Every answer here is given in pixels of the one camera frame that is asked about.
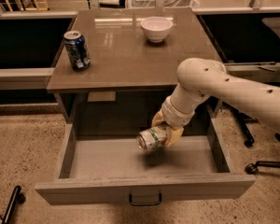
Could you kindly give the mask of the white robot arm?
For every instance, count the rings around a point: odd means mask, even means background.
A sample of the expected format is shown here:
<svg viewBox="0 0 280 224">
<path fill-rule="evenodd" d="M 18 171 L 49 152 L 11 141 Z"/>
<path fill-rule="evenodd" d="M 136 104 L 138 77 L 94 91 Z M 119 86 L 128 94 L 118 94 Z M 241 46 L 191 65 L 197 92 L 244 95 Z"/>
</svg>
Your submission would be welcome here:
<svg viewBox="0 0 280 224">
<path fill-rule="evenodd" d="M 280 88 L 233 77 L 223 63 L 190 58 L 176 70 L 178 84 L 152 120 L 167 123 L 170 146 L 181 137 L 198 105 L 214 96 L 280 134 Z"/>
</svg>

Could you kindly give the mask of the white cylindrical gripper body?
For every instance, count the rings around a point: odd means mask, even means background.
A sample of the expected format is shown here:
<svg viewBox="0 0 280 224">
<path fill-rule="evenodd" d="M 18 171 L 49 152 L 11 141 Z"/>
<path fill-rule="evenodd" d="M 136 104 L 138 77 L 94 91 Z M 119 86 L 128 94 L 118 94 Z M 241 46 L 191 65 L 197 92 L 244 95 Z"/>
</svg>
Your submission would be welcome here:
<svg viewBox="0 0 280 224">
<path fill-rule="evenodd" d="M 162 103 L 161 112 L 164 121 L 171 127 L 183 127 L 188 125 L 195 114 L 194 111 L 190 111 L 189 113 L 178 111 L 171 104 L 170 97 L 167 97 Z"/>
</svg>

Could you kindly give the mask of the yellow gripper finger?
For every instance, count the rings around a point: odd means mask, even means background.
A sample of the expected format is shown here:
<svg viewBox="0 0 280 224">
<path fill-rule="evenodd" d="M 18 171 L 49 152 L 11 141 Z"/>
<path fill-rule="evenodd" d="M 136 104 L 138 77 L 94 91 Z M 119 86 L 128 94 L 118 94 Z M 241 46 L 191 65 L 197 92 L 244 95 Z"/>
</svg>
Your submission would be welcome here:
<svg viewBox="0 0 280 224">
<path fill-rule="evenodd" d="M 183 127 L 168 126 L 166 128 L 167 139 L 166 139 L 164 145 L 166 147 L 170 147 L 171 145 L 174 145 L 180 139 L 183 132 L 184 132 Z"/>
<path fill-rule="evenodd" d="M 151 122 L 151 126 L 152 126 L 152 127 L 161 126 L 164 122 L 165 122 L 165 119 L 164 119 L 164 117 L 163 117 L 162 111 L 159 110 L 159 111 L 155 114 L 155 116 L 153 117 L 152 122 Z"/>
</svg>

